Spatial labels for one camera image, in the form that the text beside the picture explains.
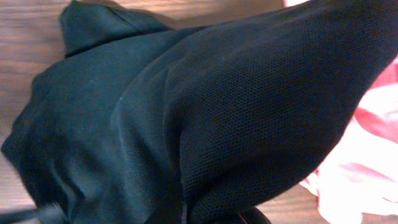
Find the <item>dark teal fabric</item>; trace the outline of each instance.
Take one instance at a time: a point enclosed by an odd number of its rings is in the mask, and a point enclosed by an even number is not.
[[[272,199],[317,168],[398,54],[396,0],[182,30],[73,1],[61,22],[67,57],[35,78],[2,151],[39,207],[76,224],[144,223],[175,179],[191,224]]]

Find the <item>pink cloth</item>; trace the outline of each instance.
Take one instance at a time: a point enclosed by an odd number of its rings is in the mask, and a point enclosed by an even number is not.
[[[329,223],[359,224],[362,213],[398,215],[398,78],[391,83],[386,77],[397,77],[391,71],[365,94],[341,141],[300,183],[318,197]]]

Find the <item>dark cloth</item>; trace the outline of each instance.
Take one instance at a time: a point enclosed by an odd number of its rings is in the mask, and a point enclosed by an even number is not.
[[[398,54],[398,1],[312,0],[172,30],[73,1],[66,58],[38,75],[2,146],[38,207],[144,223],[169,185],[216,223],[317,168]]]

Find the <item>wooden table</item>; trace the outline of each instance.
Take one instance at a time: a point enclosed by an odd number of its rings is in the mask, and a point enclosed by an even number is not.
[[[178,29],[225,22],[279,9],[282,1],[117,2],[128,9],[153,12],[162,22]],[[58,16],[68,2],[69,0],[0,0],[0,144],[29,99],[33,77],[63,58]],[[120,7],[110,2],[101,2]],[[1,156],[0,177],[0,210],[34,206],[16,173]],[[327,223],[319,216],[316,207],[316,198],[299,185],[259,206],[274,224]],[[398,223],[398,218],[365,215],[363,223]]]

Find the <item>folded cloth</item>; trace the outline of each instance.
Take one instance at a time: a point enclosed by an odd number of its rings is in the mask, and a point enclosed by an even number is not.
[[[398,215],[398,83],[368,91],[341,141],[300,184],[332,224]]]
[[[397,21],[396,0],[312,0],[172,30],[73,1],[66,58],[34,79],[2,152],[70,223],[174,208],[174,223],[217,223],[318,167],[398,54]]]

